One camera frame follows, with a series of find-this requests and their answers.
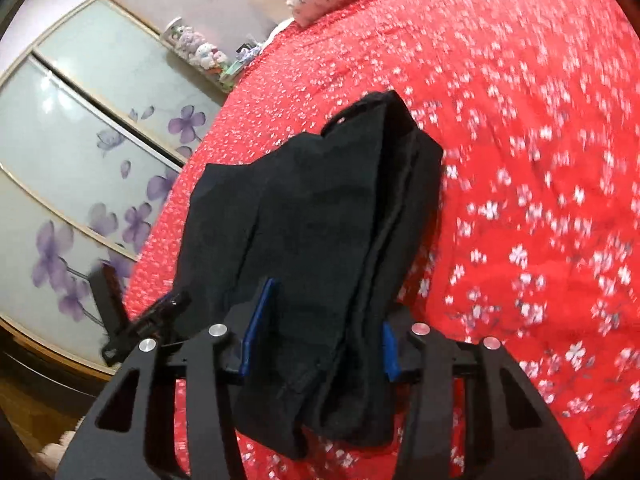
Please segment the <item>black pants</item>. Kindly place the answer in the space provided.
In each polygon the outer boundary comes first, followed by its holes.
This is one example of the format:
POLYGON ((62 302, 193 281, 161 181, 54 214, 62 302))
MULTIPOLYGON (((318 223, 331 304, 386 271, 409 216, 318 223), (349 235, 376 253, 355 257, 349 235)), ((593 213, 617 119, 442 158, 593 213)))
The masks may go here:
POLYGON ((289 458, 305 434, 390 440, 383 324, 438 209, 442 147, 393 91, 247 165, 210 164, 190 197, 175 289, 190 337, 277 284, 234 404, 241 434, 289 458))

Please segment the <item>purple flower wardrobe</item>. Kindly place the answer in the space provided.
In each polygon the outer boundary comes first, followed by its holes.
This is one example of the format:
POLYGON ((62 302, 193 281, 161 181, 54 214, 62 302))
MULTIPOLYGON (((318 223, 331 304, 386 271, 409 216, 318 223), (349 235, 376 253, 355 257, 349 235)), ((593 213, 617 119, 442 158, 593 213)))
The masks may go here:
POLYGON ((103 374, 88 276, 122 282, 224 92, 113 0, 88 0, 1 78, 1 319, 103 374))

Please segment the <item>plush toy stack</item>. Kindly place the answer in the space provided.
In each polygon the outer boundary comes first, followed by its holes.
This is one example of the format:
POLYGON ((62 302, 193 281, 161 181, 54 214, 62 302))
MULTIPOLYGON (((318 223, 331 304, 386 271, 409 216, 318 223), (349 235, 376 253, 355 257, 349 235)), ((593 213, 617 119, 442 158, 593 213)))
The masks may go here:
POLYGON ((230 93, 235 87, 236 78, 242 70, 239 57, 236 54, 228 55, 209 42, 201 32, 186 24, 181 16, 166 26, 160 34, 160 41, 222 92, 230 93))

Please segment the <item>red floral bedspread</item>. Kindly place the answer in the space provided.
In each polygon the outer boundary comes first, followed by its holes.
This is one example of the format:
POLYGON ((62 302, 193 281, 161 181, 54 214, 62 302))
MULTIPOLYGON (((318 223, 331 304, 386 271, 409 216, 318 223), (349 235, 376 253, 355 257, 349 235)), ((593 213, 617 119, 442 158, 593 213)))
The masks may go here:
POLYGON ((639 407, 639 39, 615 0, 361 0, 288 26, 181 171, 127 310, 171 288, 206 165, 385 90, 444 150, 400 301, 448 337, 498 337, 594 474, 639 407))

